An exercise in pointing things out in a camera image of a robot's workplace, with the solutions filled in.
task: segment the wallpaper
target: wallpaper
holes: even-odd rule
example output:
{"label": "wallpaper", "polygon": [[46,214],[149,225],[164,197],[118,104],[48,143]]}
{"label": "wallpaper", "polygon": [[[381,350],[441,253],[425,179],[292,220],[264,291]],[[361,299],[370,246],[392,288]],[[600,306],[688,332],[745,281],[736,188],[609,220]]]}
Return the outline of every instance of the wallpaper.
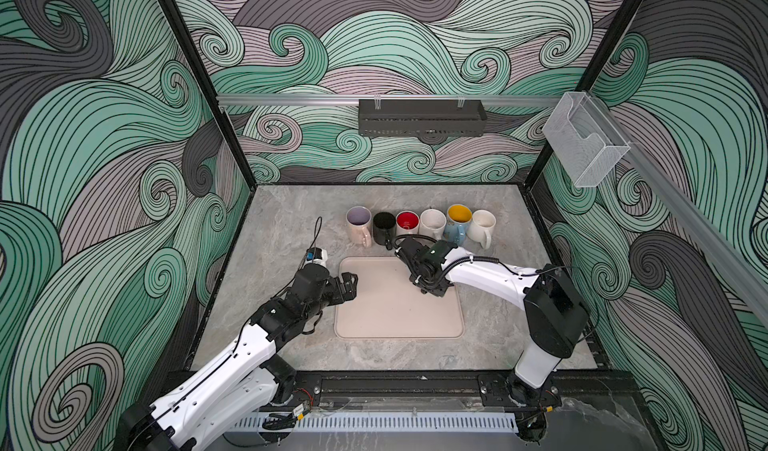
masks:
{"label": "wallpaper", "polygon": [[156,0],[0,0],[0,438],[109,449],[248,196]]}
{"label": "wallpaper", "polygon": [[[768,282],[768,0],[644,0],[594,93]],[[534,193],[671,449],[768,446],[768,331],[629,162]]]}
{"label": "wallpaper", "polygon": [[[558,95],[622,0],[177,0],[219,93]],[[231,106],[260,182],[521,182],[551,110],[486,136],[363,138],[357,109]]]}

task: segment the mug handle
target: mug handle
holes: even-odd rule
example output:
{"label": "mug handle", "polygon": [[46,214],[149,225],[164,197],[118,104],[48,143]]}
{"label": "mug handle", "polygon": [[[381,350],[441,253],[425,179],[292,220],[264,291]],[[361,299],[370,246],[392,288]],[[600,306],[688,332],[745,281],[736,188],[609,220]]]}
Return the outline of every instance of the mug handle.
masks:
{"label": "mug handle", "polygon": [[367,226],[362,227],[362,245],[364,247],[371,247],[371,232],[368,231]]}

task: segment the mug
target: mug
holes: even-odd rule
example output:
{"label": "mug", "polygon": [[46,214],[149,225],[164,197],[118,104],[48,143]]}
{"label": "mug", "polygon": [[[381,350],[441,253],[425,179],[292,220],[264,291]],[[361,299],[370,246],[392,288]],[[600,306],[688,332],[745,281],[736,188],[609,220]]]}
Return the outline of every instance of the mug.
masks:
{"label": "mug", "polygon": [[418,234],[442,239],[442,232],[446,229],[446,216],[438,209],[426,209],[419,216]]}
{"label": "mug", "polygon": [[467,228],[472,220],[472,212],[464,205],[453,205],[448,208],[448,223],[446,230],[442,233],[442,238],[446,241],[463,245],[467,237]]}
{"label": "mug", "polygon": [[377,244],[392,249],[392,240],[395,239],[397,220],[392,213],[376,213],[373,217],[373,241]]}
{"label": "mug", "polygon": [[480,243],[483,249],[491,247],[491,235],[496,226],[496,217],[485,209],[478,209],[472,213],[472,222],[469,223],[467,237]]}
{"label": "mug", "polygon": [[352,243],[371,247],[371,210],[365,206],[355,206],[346,212],[346,232]]}
{"label": "mug", "polygon": [[418,233],[418,215],[414,212],[397,214],[397,235],[415,235]]}

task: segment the white mesh basket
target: white mesh basket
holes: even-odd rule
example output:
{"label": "white mesh basket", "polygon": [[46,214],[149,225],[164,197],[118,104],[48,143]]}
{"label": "white mesh basket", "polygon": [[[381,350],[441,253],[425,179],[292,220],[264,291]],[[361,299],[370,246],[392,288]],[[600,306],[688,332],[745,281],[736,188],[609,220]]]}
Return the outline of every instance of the white mesh basket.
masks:
{"label": "white mesh basket", "polygon": [[544,136],[577,188],[599,185],[629,151],[610,111],[586,92],[563,94],[544,124]]}

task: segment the blue mug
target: blue mug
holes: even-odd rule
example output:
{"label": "blue mug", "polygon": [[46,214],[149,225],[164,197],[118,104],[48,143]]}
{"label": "blue mug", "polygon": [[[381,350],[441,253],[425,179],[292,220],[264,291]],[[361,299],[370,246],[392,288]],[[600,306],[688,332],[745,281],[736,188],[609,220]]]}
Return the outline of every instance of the blue mug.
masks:
{"label": "blue mug", "polygon": [[464,205],[453,205],[448,208],[448,222],[442,238],[461,246],[467,237],[467,229],[472,221],[472,212]]}

